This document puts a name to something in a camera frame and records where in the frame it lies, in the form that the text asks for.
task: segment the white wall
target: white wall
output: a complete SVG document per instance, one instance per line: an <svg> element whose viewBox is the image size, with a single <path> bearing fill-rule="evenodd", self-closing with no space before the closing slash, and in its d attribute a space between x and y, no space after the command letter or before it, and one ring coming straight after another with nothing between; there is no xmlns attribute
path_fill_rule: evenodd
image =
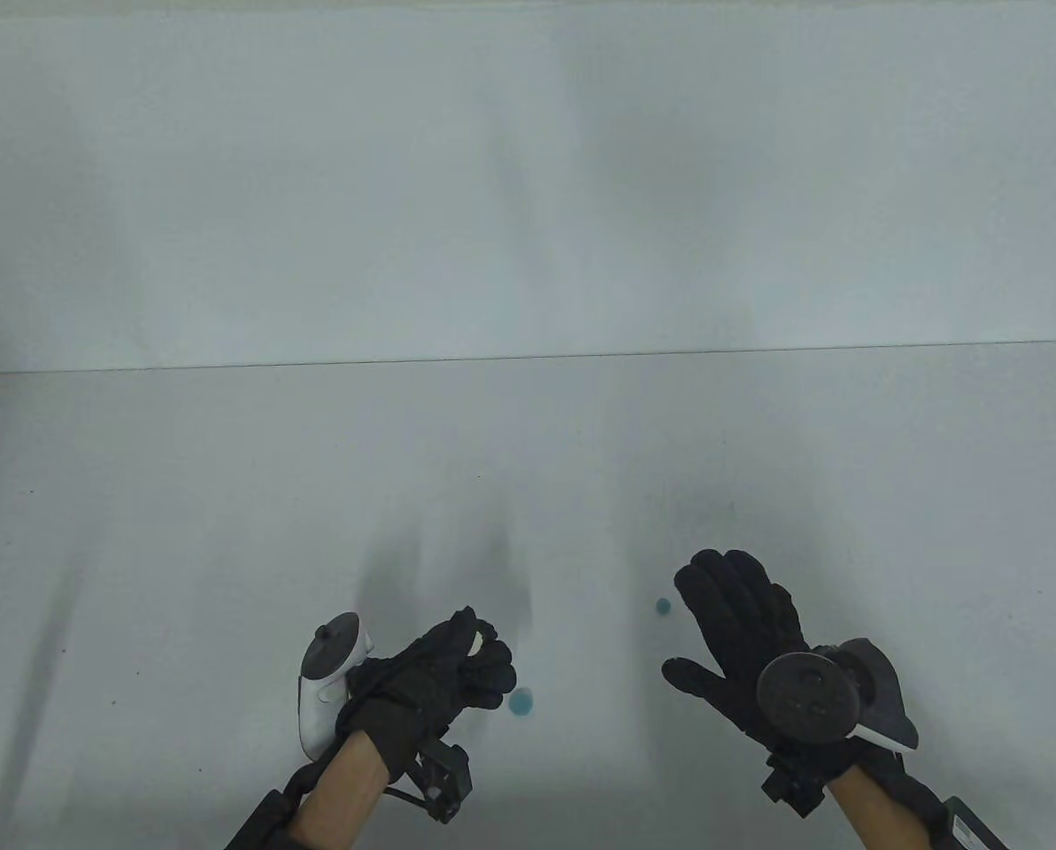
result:
<svg viewBox="0 0 1056 850"><path fill-rule="evenodd" d="M1056 3L0 20L0 371L1056 337Z"/></svg>

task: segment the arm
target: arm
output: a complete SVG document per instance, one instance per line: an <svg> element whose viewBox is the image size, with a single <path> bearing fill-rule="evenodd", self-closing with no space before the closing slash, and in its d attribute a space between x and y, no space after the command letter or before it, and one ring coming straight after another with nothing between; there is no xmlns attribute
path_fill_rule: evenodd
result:
<svg viewBox="0 0 1056 850"><path fill-rule="evenodd" d="M309 850L348 850L389 781L378 750L365 732L355 732L297 811L288 836Z"/></svg>
<svg viewBox="0 0 1056 850"><path fill-rule="evenodd" d="M921 820L860 768L851 768L827 788L867 850L928 850L928 832Z"/></svg>

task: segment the finger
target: finger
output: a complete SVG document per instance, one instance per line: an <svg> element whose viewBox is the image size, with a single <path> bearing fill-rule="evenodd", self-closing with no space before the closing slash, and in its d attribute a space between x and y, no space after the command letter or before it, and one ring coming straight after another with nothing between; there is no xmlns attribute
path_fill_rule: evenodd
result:
<svg viewBox="0 0 1056 850"><path fill-rule="evenodd" d="M763 615L729 559L713 551L713 554L703 560L701 566L720 588L720 593L735 612L739 626L749 628L751 631L758 631L759 624L763 622Z"/></svg>
<svg viewBox="0 0 1056 850"><path fill-rule="evenodd" d="M706 699L709 692L717 687L720 677L702 667L693 659L668 659L661 665L661 676L665 681L684 694Z"/></svg>
<svg viewBox="0 0 1056 850"><path fill-rule="evenodd" d="M469 656L468 659L464 660L460 666L479 669L499 664L511 664L511 649L503 640L492 640L479 647L479 651L475 656Z"/></svg>
<svg viewBox="0 0 1056 850"><path fill-rule="evenodd" d="M488 620L476 619L476 632L483 637L485 643L488 643L489 640L495 640L496 637L495 626L492 626Z"/></svg>
<svg viewBox="0 0 1056 850"><path fill-rule="evenodd" d="M673 583L685 606L693 612L693 618L697 620L709 651L713 653L715 660L723 666L725 648L737 640L739 627L736 616L725 602L717 583L711 579L709 572L695 563L686 564L677 570Z"/></svg>
<svg viewBox="0 0 1056 850"><path fill-rule="evenodd" d="M460 696L464 697L464 703L470 709L499 709L504 701L503 694L491 691L478 691L478 688L469 688L463 692Z"/></svg>
<svg viewBox="0 0 1056 850"><path fill-rule="evenodd" d="M468 651L472 648L475 636L476 611L472 610L471 606L465 606L450 618L444 648L450 656L466 659Z"/></svg>
<svg viewBox="0 0 1056 850"><path fill-rule="evenodd" d="M806 649L807 641L803 638L803 627L799 626L799 611L791 602L791 594L782 584L772 584L775 598L775 626L779 630L779 649L794 651Z"/></svg>
<svg viewBox="0 0 1056 850"><path fill-rule="evenodd" d="M757 731L762 716L755 705L755 695L747 695L742 688L690 659L668 659L661 665L661 676L677 691L701 697L741 732Z"/></svg>
<svg viewBox="0 0 1056 850"><path fill-rule="evenodd" d="M499 664L483 669L463 669L460 672L463 688L479 688L509 694L516 686L516 668L511 664Z"/></svg>
<svg viewBox="0 0 1056 850"><path fill-rule="evenodd" d="M725 551L725 561L731 564L739 582L755 600L759 612L772 626L775 623L775 592L771 587L771 579L768 579L768 572L763 569L763 565L747 551L738 549Z"/></svg>

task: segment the hand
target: hand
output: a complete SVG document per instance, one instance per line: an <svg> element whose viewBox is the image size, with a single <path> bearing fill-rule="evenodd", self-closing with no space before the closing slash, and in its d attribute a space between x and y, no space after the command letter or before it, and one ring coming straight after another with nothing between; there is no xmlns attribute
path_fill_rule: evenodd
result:
<svg viewBox="0 0 1056 850"><path fill-rule="evenodd" d="M668 659L661 675L677 691L701 697L752 740L770 753L782 754L823 782L832 780L860 760L864 741L807 744L779 734L759 710L759 673L775 657L807 651L798 612L791 594L772 584L757 560L747 551L698 551L674 578L704 643L723 677L689 659Z"/></svg>
<svg viewBox="0 0 1056 850"><path fill-rule="evenodd" d="M476 635L484 643L469 656ZM397 781L419 742L446 734L464 709L498 709L516 686L516 672L495 628L464 607L393 659L355 667L348 685L351 701L335 724L338 739L363 730Z"/></svg>

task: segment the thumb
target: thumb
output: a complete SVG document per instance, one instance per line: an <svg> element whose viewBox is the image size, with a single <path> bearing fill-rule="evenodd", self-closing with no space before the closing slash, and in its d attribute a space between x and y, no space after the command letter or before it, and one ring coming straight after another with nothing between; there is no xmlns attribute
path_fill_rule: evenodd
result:
<svg viewBox="0 0 1056 850"><path fill-rule="evenodd" d="M697 662L690 659L668 659L661 665L661 676L677 691L701 697L705 703L733 721L741 732L755 725L753 719L758 713L755 709L755 695L746 696L741 688L711 669L701 667Z"/></svg>
<svg viewBox="0 0 1056 850"><path fill-rule="evenodd" d="M468 649L472 648L475 636L476 611L472 610L472 606L465 606L450 618L446 653L456 661L464 661L468 657Z"/></svg>
<svg viewBox="0 0 1056 850"><path fill-rule="evenodd" d="M722 692L729 685L729 680L721 679L711 669L701 667L691 659L668 659L661 665L661 676L665 677L665 681L677 691L704 700L709 700L711 695ZM720 711L718 705L714 704L713 707Z"/></svg>

